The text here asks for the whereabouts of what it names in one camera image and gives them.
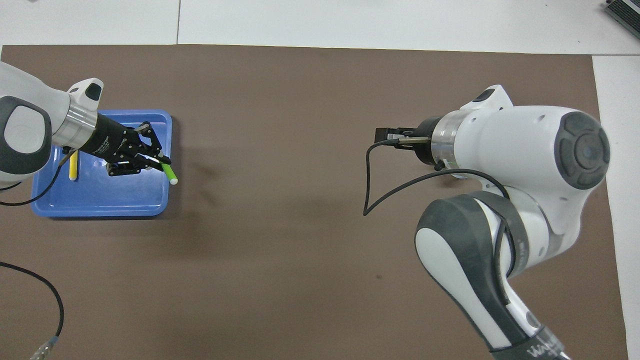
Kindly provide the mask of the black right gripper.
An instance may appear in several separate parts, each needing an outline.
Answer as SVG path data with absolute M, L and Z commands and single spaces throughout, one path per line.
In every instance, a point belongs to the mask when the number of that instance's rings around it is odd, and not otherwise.
M 414 137 L 429 137 L 434 135 L 435 127 L 441 121 L 442 116 L 432 116 L 423 120 L 416 129 L 408 127 L 380 127 L 375 129 L 375 143 L 384 144 L 409 144 Z M 413 145 L 413 152 L 416 157 L 427 164 L 434 166 L 437 161 L 432 152 L 431 140 Z

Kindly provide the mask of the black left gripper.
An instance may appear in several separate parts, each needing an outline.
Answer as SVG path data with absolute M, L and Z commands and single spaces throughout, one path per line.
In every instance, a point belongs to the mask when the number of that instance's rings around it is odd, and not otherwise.
M 150 122 L 144 121 L 133 129 L 100 113 L 92 135 L 78 150 L 105 160 L 110 177 L 150 169 L 163 172 L 162 165 L 172 164 L 169 157 L 163 156 L 162 144 Z

